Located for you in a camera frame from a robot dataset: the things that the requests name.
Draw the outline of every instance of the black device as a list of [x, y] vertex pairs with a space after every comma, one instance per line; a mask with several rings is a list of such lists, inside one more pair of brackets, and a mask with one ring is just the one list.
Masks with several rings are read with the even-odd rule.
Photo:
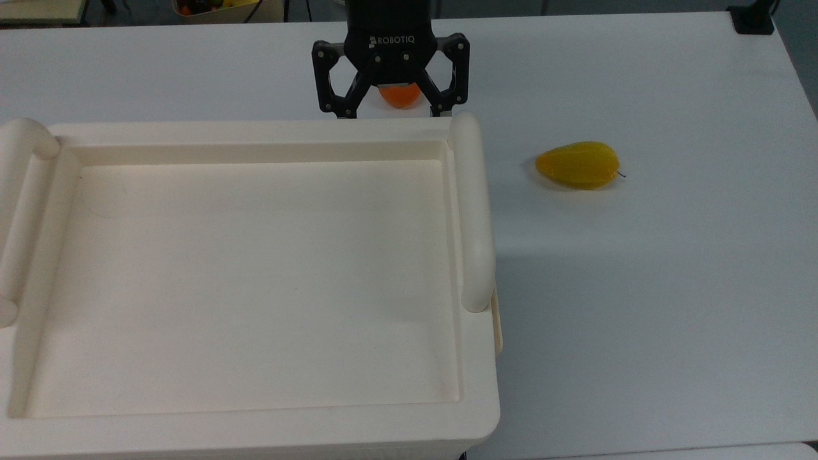
[[[469, 40], [463, 34], [436, 38], [431, 0], [346, 0], [347, 38], [312, 45], [312, 68], [321, 110], [357, 118], [370, 87], [417, 83], [432, 116], [451, 112], [469, 96]], [[435, 52], [452, 62], [452, 81], [440, 91], [426, 72]], [[335, 94], [330, 69], [346, 56], [357, 73], [345, 96]]]
[[733, 20], [733, 28], [742, 35], [772, 35], [775, 30], [772, 24], [772, 14], [775, 13], [779, 1], [756, 0], [748, 7], [727, 7]]

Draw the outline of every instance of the bowl of fruit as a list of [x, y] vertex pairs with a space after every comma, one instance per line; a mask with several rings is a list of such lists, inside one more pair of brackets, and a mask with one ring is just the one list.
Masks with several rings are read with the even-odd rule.
[[171, 0], [183, 24], [281, 22], [281, 0]]

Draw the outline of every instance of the white table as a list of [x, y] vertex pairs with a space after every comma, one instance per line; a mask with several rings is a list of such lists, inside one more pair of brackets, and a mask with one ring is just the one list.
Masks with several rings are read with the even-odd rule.
[[[503, 418], [470, 458], [818, 439], [818, 123], [778, 35], [739, 36], [726, 13], [434, 29], [472, 42], [506, 338]], [[327, 118], [309, 50], [344, 35], [2, 30], [0, 122]], [[374, 92], [359, 112], [427, 113]], [[627, 178], [531, 175], [581, 140], [612, 145]]]

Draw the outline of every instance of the tray bottom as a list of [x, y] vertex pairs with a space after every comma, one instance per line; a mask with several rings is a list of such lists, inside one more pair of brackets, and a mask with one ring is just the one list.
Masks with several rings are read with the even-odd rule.
[[88, 166], [26, 417], [459, 399], [437, 160]]

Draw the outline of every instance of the tray handle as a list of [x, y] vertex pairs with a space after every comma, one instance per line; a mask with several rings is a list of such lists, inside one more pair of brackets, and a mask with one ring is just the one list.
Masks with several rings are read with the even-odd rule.
[[[49, 161], [59, 151], [60, 143], [34, 120], [18, 118], [0, 126], [0, 327], [11, 325], [17, 317], [17, 303], [37, 235], [36, 225], [45, 204], [41, 197], [20, 199], [31, 155], [36, 158], [33, 161]], [[44, 196], [48, 184], [43, 181], [37, 185], [42, 188], [39, 195]], [[11, 224], [15, 217], [28, 224], [27, 228], [13, 232]]]
[[455, 158], [463, 246], [461, 304], [470, 312], [479, 313], [492, 300], [496, 260], [483, 137], [477, 117], [464, 111], [452, 118], [449, 146]]

